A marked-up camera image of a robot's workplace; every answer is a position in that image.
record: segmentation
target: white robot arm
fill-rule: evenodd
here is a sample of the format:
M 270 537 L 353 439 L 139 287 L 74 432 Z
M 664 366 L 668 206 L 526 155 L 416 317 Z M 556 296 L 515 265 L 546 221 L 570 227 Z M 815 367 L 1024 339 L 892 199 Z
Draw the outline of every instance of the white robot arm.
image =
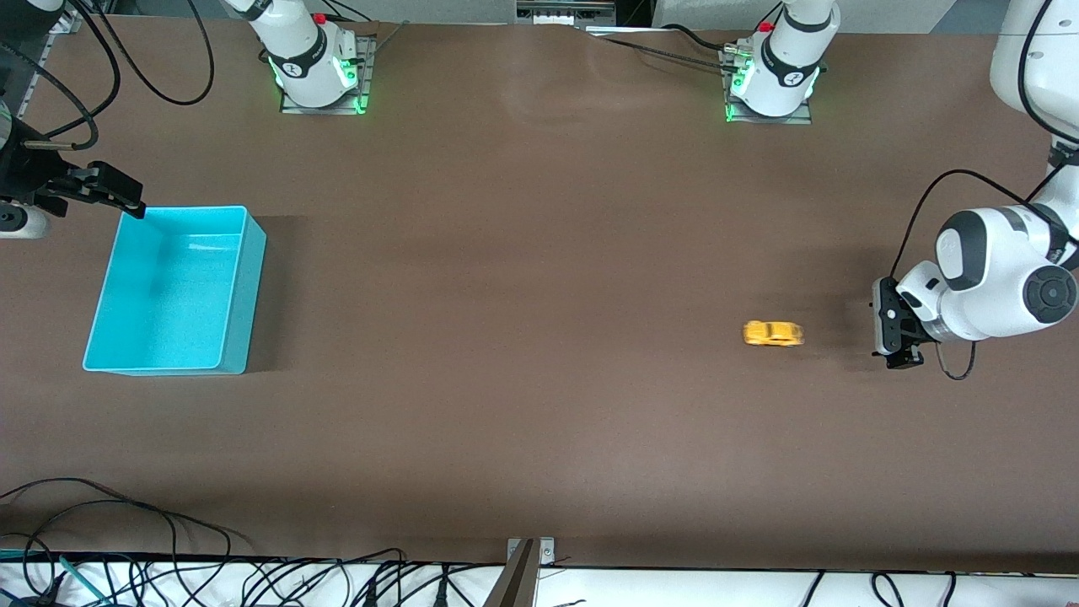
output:
M 921 261 L 898 281 L 876 281 L 876 349 L 889 369 L 920 364 L 921 343 L 1032 333 L 1063 321 L 1076 307 L 1079 1 L 1014 0 L 1009 6 L 991 80 L 997 95 L 1020 111 L 1026 111 L 1019 85 L 1024 54 L 1026 102 L 1054 132 L 1049 181 L 1028 201 L 1034 210 L 1013 205 L 956 212 L 938 233 L 937 262 Z
M 303 0 L 226 0 L 251 24 L 277 82 L 297 104 L 319 108 L 357 85 L 356 35 L 319 19 Z
M 762 115 L 789 115 L 811 94 L 820 59 L 838 29 L 834 0 L 783 0 L 775 28 L 750 38 L 752 64 L 732 94 Z

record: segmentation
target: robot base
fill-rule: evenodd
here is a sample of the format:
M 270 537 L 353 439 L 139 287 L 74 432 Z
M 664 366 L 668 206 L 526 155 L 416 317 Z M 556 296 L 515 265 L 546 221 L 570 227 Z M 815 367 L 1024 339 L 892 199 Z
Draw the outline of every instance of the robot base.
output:
M 749 38 L 738 40 L 736 44 L 727 44 L 727 49 L 720 51 L 720 63 L 725 66 L 739 67 L 739 57 L 743 57 L 748 52 L 752 55 L 752 41 Z M 746 105 L 740 98 L 732 94 L 730 88 L 734 81 L 740 74 L 724 70 L 723 72 L 723 102 L 726 109 L 727 122 L 754 122 L 757 124 L 812 124 L 812 115 L 809 113 L 809 100 L 802 101 L 798 109 L 793 113 L 780 118 L 762 115 Z
M 371 78 L 374 72 L 373 36 L 356 37 L 356 86 L 337 101 L 320 108 L 309 108 L 293 101 L 284 91 L 281 95 L 282 113 L 357 115 L 367 113 L 367 102 L 371 95 Z

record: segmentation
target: mounting plate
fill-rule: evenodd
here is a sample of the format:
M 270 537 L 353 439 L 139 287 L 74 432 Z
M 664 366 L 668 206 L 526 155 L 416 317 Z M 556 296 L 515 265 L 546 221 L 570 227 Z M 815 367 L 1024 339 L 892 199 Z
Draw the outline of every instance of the mounting plate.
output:
M 509 538 L 506 542 L 506 560 L 514 555 L 517 544 L 528 538 Z M 550 565 L 555 562 L 555 538 L 540 538 L 540 564 Z

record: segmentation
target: green cable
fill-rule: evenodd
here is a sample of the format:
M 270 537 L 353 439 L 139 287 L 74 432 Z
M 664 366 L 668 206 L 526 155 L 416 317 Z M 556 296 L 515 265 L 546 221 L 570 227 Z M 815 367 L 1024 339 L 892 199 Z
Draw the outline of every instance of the green cable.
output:
M 88 590 L 91 594 L 97 597 L 97 603 L 105 603 L 106 605 L 109 606 L 112 605 L 111 603 L 109 603 L 109 599 L 105 596 L 105 594 L 101 591 L 97 590 L 97 587 L 90 583 L 90 580 L 87 580 L 85 576 L 76 570 L 74 565 L 72 565 L 67 558 L 60 556 L 59 562 L 60 562 L 60 567 L 64 567 L 65 571 L 71 574 L 72 578 L 74 578 L 86 590 Z

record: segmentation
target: green led light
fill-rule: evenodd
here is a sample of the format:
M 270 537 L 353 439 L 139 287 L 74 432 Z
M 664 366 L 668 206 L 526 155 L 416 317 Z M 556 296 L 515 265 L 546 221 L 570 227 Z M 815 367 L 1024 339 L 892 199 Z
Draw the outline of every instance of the green led light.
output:
M 817 77 L 818 75 L 820 75 L 820 70 L 819 69 L 816 70 L 816 71 L 814 71 L 812 75 L 809 78 L 809 87 L 806 88 L 806 96 L 805 96 L 806 99 L 808 99 L 812 95 L 812 87 L 814 87 L 814 84 L 817 83 Z
M 270 63 L 270 70 L 273 71 L 273 81 L 277 83 L 278 88 L 284 88 L 285 85 L 281 83 L 281 72 L 277 71 L 277 66 Z
M 344 61 L 333 61 L 333 69 L 338 70 L 338 78 L 341 79 L 341 84 L 344 84 L 345 86 L 352 86 L 353 81 L 356 80 L 356 78 L 354 75 L 350 77 L 347 73 L 345 73 L 344 71 L 345 67 L 349 67 L 349 65 Z
M 360 95 L 353 99 L 352 107 L 356 110 L 356 113 L 364 114 L 367 113 L 367 101 L 370 95 Z

